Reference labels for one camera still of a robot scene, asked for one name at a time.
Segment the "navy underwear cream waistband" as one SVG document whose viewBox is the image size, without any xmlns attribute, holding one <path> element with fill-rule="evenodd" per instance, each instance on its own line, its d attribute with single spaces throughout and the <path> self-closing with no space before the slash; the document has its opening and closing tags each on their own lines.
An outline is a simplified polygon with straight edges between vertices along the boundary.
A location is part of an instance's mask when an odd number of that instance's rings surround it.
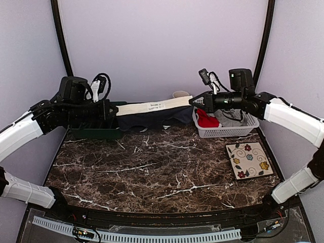
<svg viewBox="0 0 324 243">
<path fill-rule="evenodd" d="M 192 96 L 183 96 L 162 101 L 120 105 L 116 114 L 119 129 L 123 132 L 145 132 L 187 125 L 192 121 L 193 106 L 189 104 L 191 98 Z"/>
</svg>

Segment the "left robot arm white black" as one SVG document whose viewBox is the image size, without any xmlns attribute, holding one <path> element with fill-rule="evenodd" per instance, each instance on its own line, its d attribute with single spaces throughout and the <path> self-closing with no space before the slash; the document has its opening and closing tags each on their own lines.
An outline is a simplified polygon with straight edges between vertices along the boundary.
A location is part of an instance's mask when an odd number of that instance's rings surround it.
<svg viewBox="0 0 324 243">
<path fill-rule="evenodd" d="M 28 142 L 58 127 L 87 127 L 110 122 L 118 108 L 107 98 L 111 90 L 110 77 L 95 76 L 92 83 L 81 77 L 66 76 L 50 100 L 33 105 L 16 121 L 1 130 L 1 160 Z M 61 221 L 71 217 L 62 193 L 53 187 L 35 185 L 11 175 L 1 168 L 1 197 L 8 197 L 46 209 Z"/>
</svg>

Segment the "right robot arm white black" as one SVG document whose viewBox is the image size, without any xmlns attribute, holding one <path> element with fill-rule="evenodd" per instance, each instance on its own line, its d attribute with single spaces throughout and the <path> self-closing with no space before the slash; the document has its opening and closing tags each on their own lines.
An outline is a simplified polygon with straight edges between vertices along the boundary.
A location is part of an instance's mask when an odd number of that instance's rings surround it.
<svg viewBox="0 0 324 243">
<path fill-rule="evenodd" d="M 211 91 L 199 95 L 202 104 L 194 97 L 189 104 L 213 113 L 219 109 L 241 109 L 250 115 L 278 124 L 303 137 L 317 148 L 311 161 L 289 179 L 279 183 L 263 199 L 263 205 L 258 209 L 258 215 L 270 219 L 278 211 L 278 205 L 289 198 L 323 181 L 323 119 L 309 114 L 288 103 L 284 98 L 267 92 L 257 94 L 251 70 L 231 69 L 229 71 L 230 89 L 220 91 L 222 87 L 217 75 L 202 69 L 198 72 L 200 78 Z"/>
</svg>

